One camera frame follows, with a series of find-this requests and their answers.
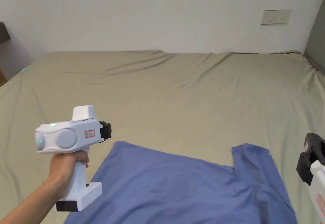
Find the beige bed sheet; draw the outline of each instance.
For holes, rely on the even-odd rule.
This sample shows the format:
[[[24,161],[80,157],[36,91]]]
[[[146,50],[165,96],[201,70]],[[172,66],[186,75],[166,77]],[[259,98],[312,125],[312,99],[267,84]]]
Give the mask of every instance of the beige bed sheet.
[[[117,140],[228,166],[251,143],[270,149],[298,221],[319,223],[295,168],[306,133],[325,137],[324,88],[300,54],[46,54],[0,89],[0,219],[48,176],[35,128],[91,104],[113,138],[91,147],[88,181]]]

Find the red label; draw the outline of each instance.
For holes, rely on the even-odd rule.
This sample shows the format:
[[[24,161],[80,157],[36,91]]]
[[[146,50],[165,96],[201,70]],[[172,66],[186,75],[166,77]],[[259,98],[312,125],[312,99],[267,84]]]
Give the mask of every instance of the red label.
[[[320,194],[317,196],[317,204],[325,216],[325,202]]]
[[[85,138],[90,138],[95,136],[95,130],[88,130],[84,132],[84,137]]]

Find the blue cloth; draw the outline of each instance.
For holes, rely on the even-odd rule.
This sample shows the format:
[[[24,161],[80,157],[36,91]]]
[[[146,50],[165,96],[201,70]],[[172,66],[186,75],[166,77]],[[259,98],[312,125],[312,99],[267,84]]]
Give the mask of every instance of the blue cloth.
[[[297,223],[269,151],[232,154],[233,168],[116,142],[92,179],[103,194],[65,224]]]

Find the electrical socket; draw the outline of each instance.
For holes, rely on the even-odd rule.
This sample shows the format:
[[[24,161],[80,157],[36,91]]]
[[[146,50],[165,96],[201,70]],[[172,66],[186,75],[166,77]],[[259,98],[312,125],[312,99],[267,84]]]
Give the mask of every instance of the electrical socket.
[[[261,24],[285,24],[288,22],[291,10],[265,10]]]

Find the human arm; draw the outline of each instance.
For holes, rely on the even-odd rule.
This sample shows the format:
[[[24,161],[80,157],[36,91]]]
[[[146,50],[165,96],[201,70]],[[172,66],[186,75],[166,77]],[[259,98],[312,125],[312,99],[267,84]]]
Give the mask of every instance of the human arm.
[[[85,151],[52,156],[50,175],[45,182],[10,212],[0,224],[39,224],[55,203],[68,191],[76,162],[89,162]]]

